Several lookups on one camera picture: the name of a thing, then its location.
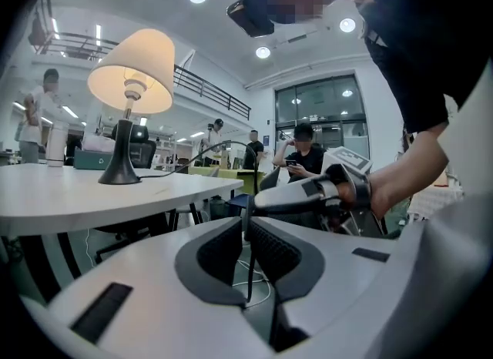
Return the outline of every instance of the yellow table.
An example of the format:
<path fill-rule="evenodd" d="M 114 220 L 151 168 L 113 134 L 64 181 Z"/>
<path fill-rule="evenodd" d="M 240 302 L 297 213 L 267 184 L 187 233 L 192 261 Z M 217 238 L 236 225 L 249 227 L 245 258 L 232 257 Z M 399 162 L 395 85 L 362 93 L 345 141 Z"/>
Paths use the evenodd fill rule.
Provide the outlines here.
<path fill-rule="evenodd" d="M 215 169 L 215 167 L 195 167 L 189 166 L 188 174 L 199 174 L 201 176 L 208 176 L 210 172 Z M 220 169 L 219 170 L 219 178 L 233 178 L 236 180 L 243 180 L 243 188 L 241 189 L 243 193 L 248 193 L 249 195 L 254 195 L 255 190 L 253 188 L 253 170 L 245 170 L 245 169 L 236 169 L 236 170 L 228 170 L 228 169 Z M 257 182 L 260 183 L 264 172 L 257 172 Z"/>

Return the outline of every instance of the person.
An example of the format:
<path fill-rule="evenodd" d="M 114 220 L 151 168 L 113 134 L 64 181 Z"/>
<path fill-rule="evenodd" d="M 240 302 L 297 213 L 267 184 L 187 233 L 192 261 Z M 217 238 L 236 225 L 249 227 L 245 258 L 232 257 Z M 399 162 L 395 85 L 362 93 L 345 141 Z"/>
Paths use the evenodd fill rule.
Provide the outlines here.
<path fill-rule="evenodd" d="M 213 146 L 215 144 L 221 143 L 221 133 L 220 130 L 223 128 L 224 122 L 221 118 L 214 121 L 213 128 L 209 131 L 209 139 L 203 139 L 203 144 L 206 148 Z M 206 158 L 204 159 L 204 166 L 209 167 L 210 165 L 218 165 L 219 160 L 215 159 L 214 156 L 219 155 L 219 149 L 212 148 L 206 152 Z"/>
<path fill-rule="evenodd" d="M 250 7 L 270 21 L 295 23 L 321 17 L 324 6 L 335 1 L 250 0 Z M 402 158 L 369 175 L 371 207 L 381 218 L 431 185 L 448 164 L 438 144 L 448 125 L 444 94 L 460 108 L 485 69 L 491 57 L 488 31 L 468 19 L 483 18 L 491 0 L 353 1 L 371 58 L 387 80 L 406 128 L 418 133 Z M 342 199 L 354 201 L 348 185 L 338 189 Z"/>
<path fill-rule="evenodd" d="M 294 139 L 288 139 L 277 150 L 273 165 L 286 167 L 286 161 L 293 160 L 296 162 L 294 166 L 288 166 L 287 171 L 290 174 L 290 182 L 299 178 L 309 178 L 318 176 L 322 172 L 324 164 L 324 150 L 320 147 L 313 147 L 312 139 L 314 137 L 314 129 L 307 122 L 300 123 L 294 128 Z M 284 153 L 288 146 L 294 146 L 296 152 L 291 153 L 284 159 Z"/>
<path fill-rule="evenodd" d="M 56 69 L 46 70 L 43 85 L 36 86 L 25 98 L 25 120 L 19 133 L 18 147 L 22 155 L 22 163 L 37 163 L 39 146 L 42 145 L 43 105 L 47 98 L 56 93 L 59 88 L 59 73 Z"/>
<path fill-rule="evenodd" d="M 252 130 L 250 132 L 250 143 L 248 143 L 248 146 L 255 151 L 256 157 L 254 158 L 251 151 L 245 149 L 243 168 L 247 170 L 254 170 L 254 163 L 258 165 L 263 158 L 263 144 L 259 141 L 259 133 L 256 130 Z"/>

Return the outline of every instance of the black lamp base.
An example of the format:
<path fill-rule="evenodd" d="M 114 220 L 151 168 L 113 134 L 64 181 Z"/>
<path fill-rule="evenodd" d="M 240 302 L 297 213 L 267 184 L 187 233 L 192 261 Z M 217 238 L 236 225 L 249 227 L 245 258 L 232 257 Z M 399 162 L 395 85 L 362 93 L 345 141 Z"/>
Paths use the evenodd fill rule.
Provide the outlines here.
<path fill-rule="evenodd" d="M 133 170 L 130 161 L 130 133 L 132 132 L 132 121 L 120 119 L 116 130 L 116 142 L 113 156 L 108 167 L 99 178 L 98 182 L 106 185 L 129 185 L 139 183 L 140 178 Z"/>

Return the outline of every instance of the black cable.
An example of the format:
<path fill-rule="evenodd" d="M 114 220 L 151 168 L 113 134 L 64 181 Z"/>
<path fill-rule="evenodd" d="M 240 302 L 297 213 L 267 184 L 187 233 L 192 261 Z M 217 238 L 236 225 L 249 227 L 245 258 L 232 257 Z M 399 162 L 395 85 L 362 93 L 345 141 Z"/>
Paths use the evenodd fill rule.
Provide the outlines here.
<path fill-rule="evenodd" d="M 257 195 L 259 193 L 258 182 L 257 182 L 257 171 L 258 171 L 257 155 L 256 155 L 255 151 L 252 149 L 252 147 L 250 147 L 247 144 L 242 143 L 240 141 L 233 141 L 233 140 L 222 141 L 221 143 L 214 144 L 213 146 L 210 146 L 209 148 L 205 149 L 204 151 L 202 151 L 201 153 L 199 153 L 197 156 L 195 156 L 194 158 L 192 158 L 191 160 L 189 160 L 187 163 L 185 163 L 179 169 L 173 170 L 172 172 L 167 173 L 164 176 L 140 176 L 139 179 L 142 179 L 142 178 L 163 178 L 163 177 L 169 176 L 170 174 L 178 173 L 181 170 L 185 169 L 185 167 L 187 167 L 189 164 L 191 164 L 191 162 L 193 162 L 196 159 L 199 159 L 204 153 L 210 151 L 213 148 L 216 148 L 218 146 L 221 146 L 223 144 L 224 145 L 226 145 L 226 144 L 240 144 L 241 146 L 245 146 L 246 149 L 253 155 L 253 161 L 254 161 L 254 168 L 253 168 L 253 190 L 255 191 L 255 194 Z"/>

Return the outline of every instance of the green box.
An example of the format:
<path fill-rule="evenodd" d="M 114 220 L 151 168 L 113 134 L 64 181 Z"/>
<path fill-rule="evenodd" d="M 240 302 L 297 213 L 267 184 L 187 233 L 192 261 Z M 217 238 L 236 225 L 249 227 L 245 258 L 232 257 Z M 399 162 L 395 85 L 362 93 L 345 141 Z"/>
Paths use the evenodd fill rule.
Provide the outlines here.
<path fill-rule="evenodd" d="M 74 167 L 85 170 L 105 170 L 112 156 L 112 153 L 75 149 Z"/>

